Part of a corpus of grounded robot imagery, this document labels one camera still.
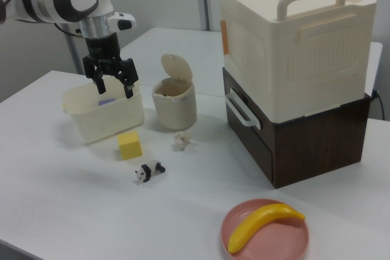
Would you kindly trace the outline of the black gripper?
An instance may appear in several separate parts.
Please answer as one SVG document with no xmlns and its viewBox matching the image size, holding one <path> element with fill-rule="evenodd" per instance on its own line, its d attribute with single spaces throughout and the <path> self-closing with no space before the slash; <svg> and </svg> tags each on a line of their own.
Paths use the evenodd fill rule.
<svg viewBox="0 0 390 260">
<path fill-rule="evenodd" d="M 122 60 L 117 33 L 104 38 L 86 38 L 89 54 L 85 56 L 83 66 L 87 78 L 93 79 L 99 94 L 106 92 L 103 75 L 115 76 L 124 85 L 127 99 L 133 96 L 133 87 L 138 73 L 132 58 Z"/>
</svg>

